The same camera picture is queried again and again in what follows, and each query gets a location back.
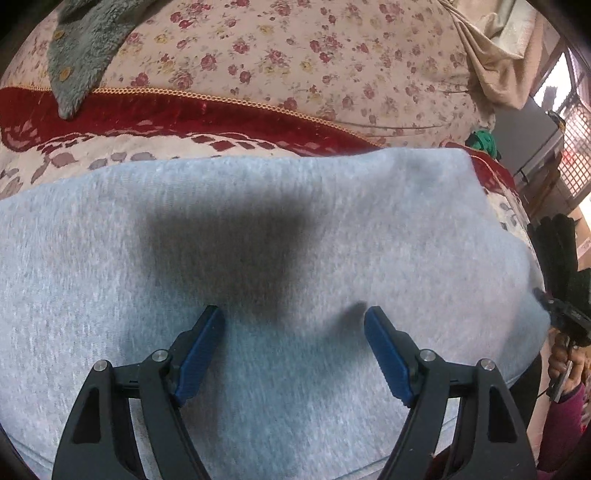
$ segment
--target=floral bedspread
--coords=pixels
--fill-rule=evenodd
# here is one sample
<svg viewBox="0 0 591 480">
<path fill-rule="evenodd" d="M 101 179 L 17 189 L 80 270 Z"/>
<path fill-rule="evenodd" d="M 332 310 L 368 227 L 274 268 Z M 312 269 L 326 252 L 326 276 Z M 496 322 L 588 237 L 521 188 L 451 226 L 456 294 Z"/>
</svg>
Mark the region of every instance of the floral bedspread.
<svg viewBox="0 0 591 480">
<path fill-rule="evenodd" d="M 56 24 L 53 12 L 38 25 L 0 86 L 49 87 Z M 394 146 L 463 143 L 493 118 L 437 0 L 159 2 L 100 85 L 282 106 Z"/>
</svg>

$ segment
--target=blue gripper pad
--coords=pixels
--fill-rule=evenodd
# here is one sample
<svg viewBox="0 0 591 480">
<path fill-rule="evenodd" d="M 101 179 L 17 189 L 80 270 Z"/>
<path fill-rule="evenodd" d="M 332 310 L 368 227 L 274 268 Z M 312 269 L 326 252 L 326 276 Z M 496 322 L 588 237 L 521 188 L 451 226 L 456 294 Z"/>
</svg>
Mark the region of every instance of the blue gripper pad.
<svg viewBox="0 0 591 480">
<path fill-rule="evenodd" d="M 177 389 L 174 392 L 174 398 L 180 407 L 197 394 L 213 353 L 223 337 L 225 319 L 221 309 L 207 307 L 202 317 L 207 314 L 209 317 L 204 319 L 204 325 L 180 367 Z"/>
<path fill-rule="evenodd" d="M 414 394 L 410 387 L 408 366 L 398 353 L 391 335 L 396 329 L 380 307 L 371 307 L 365 313 L 363 330 L 390 392 L 410 407 Z"/>
</svg>

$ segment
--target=person's hand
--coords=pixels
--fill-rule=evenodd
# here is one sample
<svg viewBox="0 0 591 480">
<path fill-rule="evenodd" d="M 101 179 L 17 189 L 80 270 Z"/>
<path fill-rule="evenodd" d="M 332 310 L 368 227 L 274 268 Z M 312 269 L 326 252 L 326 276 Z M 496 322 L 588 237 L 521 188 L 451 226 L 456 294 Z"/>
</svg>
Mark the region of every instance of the person's hand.
<svg viewBox="0 0 591 480">
<path fill-rule="evenodd" d="M 566 372 L 566 362 L 571 360 L 573 363 L 573 369 L 570 371 L 570 375 L 564 383 L 563 395 L 571 393 L 581 383 L 581 375 L 585 368 L 585 353 L 578 349 L 573 348 L 570 353 L 564 346 L 566 341 L 566 335 L 559 333 L 556 335 L 554 345 L 552 347 L 552 355 L 548 359 L 548 375 L 552 380 L 557 379 L 562 372 Z"/>
</svg>

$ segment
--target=button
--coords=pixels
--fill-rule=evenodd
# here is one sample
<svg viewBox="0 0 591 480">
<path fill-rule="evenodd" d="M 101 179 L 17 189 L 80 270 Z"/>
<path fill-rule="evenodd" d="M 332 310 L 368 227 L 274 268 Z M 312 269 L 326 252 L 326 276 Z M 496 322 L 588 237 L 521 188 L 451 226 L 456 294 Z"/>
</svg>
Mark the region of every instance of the button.
<svg viewBox="0 0 591 480">
<path fill-rule="evenodd" d="M 65 69 L 62 69 L 60 72 L 60 82 L 66 81 L 71 73 L 72 73 L 72 67 L 66 67 Z"/>
</svg>

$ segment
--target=gray fabric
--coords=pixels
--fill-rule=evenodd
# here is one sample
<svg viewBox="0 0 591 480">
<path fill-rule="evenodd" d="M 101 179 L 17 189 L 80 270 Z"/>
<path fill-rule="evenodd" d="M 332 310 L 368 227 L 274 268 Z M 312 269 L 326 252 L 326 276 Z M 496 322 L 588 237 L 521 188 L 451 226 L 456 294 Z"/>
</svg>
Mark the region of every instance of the gray fabric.
<svg viewBox="0 0 591 480">
<path fill-rule="evenodd" d="M 71 118 L 98 86 L 119 47 L 155 0 L 66 0 L 47 51 L 49 79 L 61 118 Z M 60 73 L 71 73 L 65 80 Z"/>
<path fill-rule="evenodd" d="M 0 218 L 0 423 L 47 475 L 92 364 L 143 360 L 208 303 L 228 328 L 183 417 L 213 479 L 381 468 L 407 411 L 363 337 L 368 306 L 508 381 L 548 328 L 529 250 L 463 151 L 123 164 L 2 200 Z"/>
</svg>

